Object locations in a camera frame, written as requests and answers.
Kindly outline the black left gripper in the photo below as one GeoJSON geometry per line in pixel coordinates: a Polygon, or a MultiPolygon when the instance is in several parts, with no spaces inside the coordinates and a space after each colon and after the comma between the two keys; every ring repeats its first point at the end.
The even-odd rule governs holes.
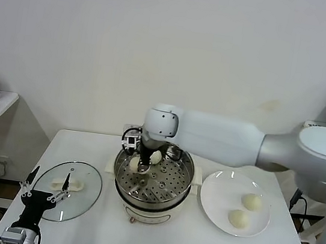
{"type": "Polygon", "coordinates": [[[29,173],[24,181],[21,181],[20,191],[21,200],[24,204],[23,212],[20,214],[19,219],[12,223],[15,228],[27,228],[28,230],[39,232],[39,223],[45,211],[53,208],[53,203],[59,203],[69,195],[70,173],[63,182],[53,181],[49,187],[52,192],[56,194],[43,191],[31,191],[31,185],[35,176],[37,175],[40,166],[37,166],[32,172],[29,173]]]}

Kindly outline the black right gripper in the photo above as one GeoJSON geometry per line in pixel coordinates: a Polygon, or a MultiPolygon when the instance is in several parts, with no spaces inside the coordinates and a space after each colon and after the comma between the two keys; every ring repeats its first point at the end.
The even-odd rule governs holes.
{"type": "Polygon", "coordinates": [[[155,152],[156,142],[151,138],[141,137],[140,143],[140,161],[138,162],[138,170],[137,173],[147,174],[152,164],[150,163],[150,157],[155,152]]]}

